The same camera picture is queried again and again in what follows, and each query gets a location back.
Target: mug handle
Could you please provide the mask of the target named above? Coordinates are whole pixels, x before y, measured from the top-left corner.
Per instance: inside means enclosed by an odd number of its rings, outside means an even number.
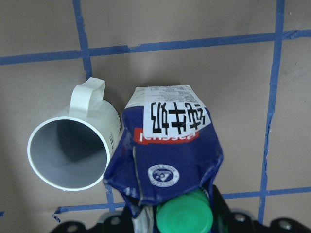
[[[71,95],[69,113],[87,116],[89,104],[92,100],[102,101],[104,97],[105,81],[90,77],[85,83],[77,85]]]

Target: white mug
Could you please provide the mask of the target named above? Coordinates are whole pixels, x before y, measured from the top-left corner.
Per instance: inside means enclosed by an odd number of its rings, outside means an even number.
[[[41,123],[27,147],[35,173],[53,187],[79,191],[102,180],[120,131],[117,111],[104,97],[105,81],[75,87],[70,106]]]

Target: circular logo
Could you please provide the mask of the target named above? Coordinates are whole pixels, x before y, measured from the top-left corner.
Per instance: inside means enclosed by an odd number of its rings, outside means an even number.
[[[165,188],[178,182],[179,172],[173,166],[157,164],[148,169],[148,177],[151,184]]]

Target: logo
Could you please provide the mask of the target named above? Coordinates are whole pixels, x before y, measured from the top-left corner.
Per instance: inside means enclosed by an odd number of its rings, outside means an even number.
[[[148,169],[151,184],[165,188],[176,184],[179,180],[178,170],[170,165],[158,164]]]
[[[199,131],[184,137],[145,137],[142,128],[134,129],[134,141],[143,145],[147,145],[149,143],[178,144],[184,142],[191,142],[198,137]]]

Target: red label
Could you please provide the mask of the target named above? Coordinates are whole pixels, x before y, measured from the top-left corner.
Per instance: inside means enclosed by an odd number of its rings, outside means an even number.
[[[191,142],[194,139],[199,137],[199,132],[190,134],[184,137],[145,137],[142,128],[134,129],[134,141],[139,144],[147,145],[149,143],[158,143],[158,144],[178,144],[184,142]]]

